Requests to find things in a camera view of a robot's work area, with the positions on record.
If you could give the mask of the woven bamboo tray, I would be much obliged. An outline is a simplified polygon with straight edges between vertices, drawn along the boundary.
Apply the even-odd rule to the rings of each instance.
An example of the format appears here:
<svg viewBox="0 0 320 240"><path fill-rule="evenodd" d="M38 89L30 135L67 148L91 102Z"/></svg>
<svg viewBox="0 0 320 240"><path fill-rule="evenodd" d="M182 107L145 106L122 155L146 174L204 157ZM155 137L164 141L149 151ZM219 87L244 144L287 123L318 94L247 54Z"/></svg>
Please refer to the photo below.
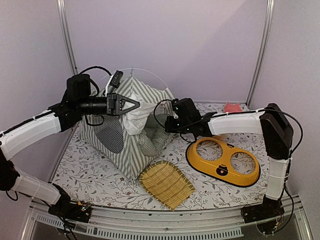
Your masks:
<svg viewBox="0 0 320 240"><path fill-rule="evenodd" d="M165 160L144 169L139 176L139 182L148 194L171 211L196 191L183 172Z"/></svg>

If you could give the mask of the yellow double bowl holder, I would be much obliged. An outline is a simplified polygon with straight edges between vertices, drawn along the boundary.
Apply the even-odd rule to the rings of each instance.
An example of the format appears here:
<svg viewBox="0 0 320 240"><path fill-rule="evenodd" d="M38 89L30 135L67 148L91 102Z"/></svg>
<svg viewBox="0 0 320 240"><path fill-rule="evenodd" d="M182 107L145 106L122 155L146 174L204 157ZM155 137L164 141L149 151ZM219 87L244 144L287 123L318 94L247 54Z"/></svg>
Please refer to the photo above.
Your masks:
<svg viewBox="0 0 320 240"><path fill-rule="evenodd" d="M203 142L214 142L218 144L222 149L221 157L216 160L202 158L197 152L197 147ZM254 161L253 172L242 174L233 168L231 158L237 153L247 154L252 158ZM252 153L213 137L203 137L190 143L186 149L185 158L188 164L197 172L236 187L250 187L259 180L261 175L260 164Z"/></svg>

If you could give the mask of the pink cat-ear pet bowl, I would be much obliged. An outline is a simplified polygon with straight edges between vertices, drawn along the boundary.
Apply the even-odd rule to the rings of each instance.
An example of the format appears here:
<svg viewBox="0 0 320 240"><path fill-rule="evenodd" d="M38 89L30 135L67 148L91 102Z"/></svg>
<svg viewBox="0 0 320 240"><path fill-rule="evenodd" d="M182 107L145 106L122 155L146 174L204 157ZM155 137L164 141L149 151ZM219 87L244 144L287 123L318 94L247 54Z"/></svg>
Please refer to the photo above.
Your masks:
<svg viewBox="0 0 320 240"><path fill-rule="evenodd" d="M227 102L225 105L224 105L224 108L223 108L223 111L225 113L240 113L242 112L242 108L241 108L241 105L237 102L237 103L230 103L230 102Z"/></svg>

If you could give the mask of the striped green white pet tent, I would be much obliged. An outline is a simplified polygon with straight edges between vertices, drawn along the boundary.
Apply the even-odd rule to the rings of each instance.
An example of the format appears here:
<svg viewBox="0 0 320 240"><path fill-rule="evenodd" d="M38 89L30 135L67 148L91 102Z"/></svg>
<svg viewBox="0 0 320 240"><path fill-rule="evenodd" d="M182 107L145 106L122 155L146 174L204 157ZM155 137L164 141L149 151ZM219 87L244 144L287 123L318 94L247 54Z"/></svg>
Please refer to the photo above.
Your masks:
<svg viewBox="0 0 320 240"><path fill-rule="evenodd" d="M105 154L127 178L135 180L161 153L145 156L140 149L139 134L150 114L163 127L167 117L173 115L170 101L174 95L169 88L154 88L133 75L122 79L115 92L138 101L140 107L121 116L89 115L79 125L80 139Z"/></svg>

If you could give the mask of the checkered grey cushion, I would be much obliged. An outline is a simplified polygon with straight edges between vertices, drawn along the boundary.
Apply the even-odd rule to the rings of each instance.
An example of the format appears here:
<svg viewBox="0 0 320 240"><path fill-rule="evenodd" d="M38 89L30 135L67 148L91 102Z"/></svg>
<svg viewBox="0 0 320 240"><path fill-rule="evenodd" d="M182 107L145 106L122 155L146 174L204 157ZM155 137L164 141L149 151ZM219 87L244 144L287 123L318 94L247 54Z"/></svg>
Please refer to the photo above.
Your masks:
<svg viewBox="0 0 320 240"><path fill-rule="evenodd" d="M174 134L168 133L159 125L153 114L147 118L144 129L139 134L139 147L147 157L157 156L173 140Z"/></svg>

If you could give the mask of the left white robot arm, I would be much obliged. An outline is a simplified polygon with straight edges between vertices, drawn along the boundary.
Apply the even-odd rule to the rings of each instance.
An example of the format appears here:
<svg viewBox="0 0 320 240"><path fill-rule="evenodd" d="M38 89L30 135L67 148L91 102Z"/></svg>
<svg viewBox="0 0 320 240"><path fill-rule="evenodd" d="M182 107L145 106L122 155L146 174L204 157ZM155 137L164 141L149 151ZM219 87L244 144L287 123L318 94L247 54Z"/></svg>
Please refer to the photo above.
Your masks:
<svg viewBox="0 0 320 240"><path fill-rule="evenodd" d="M61 102L39 115L0 133L0 189L15 191L40 199L63 216L74 213L70 196L59 186L30 176L14 166L15 155L40 140L74 127L83 116L121 116L140 107L140 103L118 93L92 95L96 83L89 74L80 73L67 79Z"/></svg>

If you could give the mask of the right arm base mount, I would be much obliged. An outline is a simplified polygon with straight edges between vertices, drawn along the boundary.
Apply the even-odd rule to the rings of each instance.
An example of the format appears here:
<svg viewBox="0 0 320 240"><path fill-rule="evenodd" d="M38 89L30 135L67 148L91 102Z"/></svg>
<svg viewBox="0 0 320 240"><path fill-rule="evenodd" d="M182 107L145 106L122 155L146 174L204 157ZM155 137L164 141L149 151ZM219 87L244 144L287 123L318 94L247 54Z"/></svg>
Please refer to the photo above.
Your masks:
<svg viewBox="0 0 320 240"><path fill-rule="evenodd" d="M247 204L241 209L241 215L245 223L253 223L264 221L256 225L258 231L263 235L273 235L280 224L284 220L284 207L281 199L273 200L266 196L260 204L250 205Z"/></svg>

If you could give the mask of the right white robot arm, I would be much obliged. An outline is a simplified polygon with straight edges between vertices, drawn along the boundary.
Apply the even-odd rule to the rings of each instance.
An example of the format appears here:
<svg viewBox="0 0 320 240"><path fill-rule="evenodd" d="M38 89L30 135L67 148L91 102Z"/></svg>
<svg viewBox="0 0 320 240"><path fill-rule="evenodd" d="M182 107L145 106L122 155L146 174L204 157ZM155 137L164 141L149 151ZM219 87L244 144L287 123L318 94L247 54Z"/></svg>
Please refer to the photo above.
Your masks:
<svg viewBox="0 0 320 240"><path fill-rule="evenodd" d="M295 148L294 130L288 121L289 115L281 111L275 103L265 108L243 112L208 112L204 115L196 108L190 98L171 101L173 116L166 118L164 129L167 133L192 134L195 140L187 147L186 158L193 169L217 180L237 187L250 187L260 176L261 169L254 170L252 176L243 176L231 170L226 160L211 164L192 156L191 151L200 143L197 137L210 141L214 136L224 134L256 134L264 140L266 155L269 159L268 185L264 197L267 199L259 206L262 218L269 218L278 210L278 201L284 191L289 171L289 163Z"/></svg>

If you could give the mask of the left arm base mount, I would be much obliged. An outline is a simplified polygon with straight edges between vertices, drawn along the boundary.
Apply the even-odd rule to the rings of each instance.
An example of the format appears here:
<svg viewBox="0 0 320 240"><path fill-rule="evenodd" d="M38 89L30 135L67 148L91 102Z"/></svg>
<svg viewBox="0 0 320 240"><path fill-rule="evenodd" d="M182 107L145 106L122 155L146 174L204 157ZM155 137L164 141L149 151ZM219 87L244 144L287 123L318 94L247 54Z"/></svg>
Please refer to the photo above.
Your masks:
<svg viewBox="0 0 320 240"><path fill-rule="evenodd" d="M62 219L73 220L82 223L88 223L91 217L91 203L80 201L71 201L71 197L57 184L53 184L60 193L60 198L56 204L49 207L48 213Z"/></svg>

